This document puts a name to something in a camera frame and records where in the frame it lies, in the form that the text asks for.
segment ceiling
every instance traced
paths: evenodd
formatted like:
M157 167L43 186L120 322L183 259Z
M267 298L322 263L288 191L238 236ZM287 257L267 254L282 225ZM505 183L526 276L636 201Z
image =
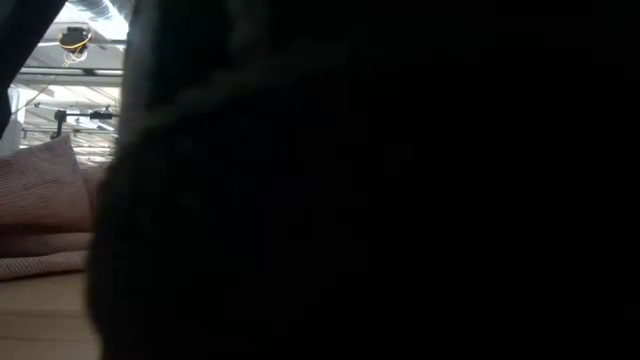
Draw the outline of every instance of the ceiling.
M109 40L124 40L124 34L128 30L126 22L124 26L124 30L122 24L118 26L101 23L97 26L85 13L67 4L41 40L41 46L38 46L27 60L25 67L60 68L65 63L65 56L68 58L69 54L58 45L58 36L66 32L67 27L83 27L90 29L93 34L86 59L69 64L68 68L120 70L124 61L124 46L91 43L104 44ZM105 37L103 33L108 33L110 38ZM12 87L18 89L22 104L37 95L37 98L18 114L20 120L24 119L21 147L50 140L57 126L54 120L57 109L82 114L108 107L113 114L120 112L120 78L21 73L14 80ZM67 117L63 128L64 131L73 130L72 145L82 166L104 165L112 159L117 137L117 117L109 121L101 120L99 127L97 121L88 120L87 117Z

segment pillow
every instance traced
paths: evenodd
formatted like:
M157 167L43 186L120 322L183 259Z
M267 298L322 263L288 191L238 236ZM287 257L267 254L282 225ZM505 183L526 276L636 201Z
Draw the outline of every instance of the pillow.
M68 135L0 158L0 235L86 232L91 218Z
M0 237L0 258L89 250L92 238L92 233L2 236Z

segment pink cushion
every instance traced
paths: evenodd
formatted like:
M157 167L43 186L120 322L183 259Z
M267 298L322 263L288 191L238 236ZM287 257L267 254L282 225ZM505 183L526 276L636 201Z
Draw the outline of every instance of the pink cushion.
M0 158L0 235L86 232L91 219L69 136Z
M0 281L27 276L82 271L88 251L67 251L47 256L0 259Z
M0 258L89 250L92 233L0 236Z

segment wooden floor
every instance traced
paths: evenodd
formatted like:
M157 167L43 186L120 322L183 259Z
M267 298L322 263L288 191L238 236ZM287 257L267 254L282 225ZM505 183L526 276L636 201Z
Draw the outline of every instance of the wooden floor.
M84 275L0 283L0 359L96 360Z

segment striped pillow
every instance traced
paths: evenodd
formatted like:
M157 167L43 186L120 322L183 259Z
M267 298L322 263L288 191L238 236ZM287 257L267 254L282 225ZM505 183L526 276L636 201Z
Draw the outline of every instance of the striped pillow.
M0 158L0 235L85 232L91 218L69 136Z

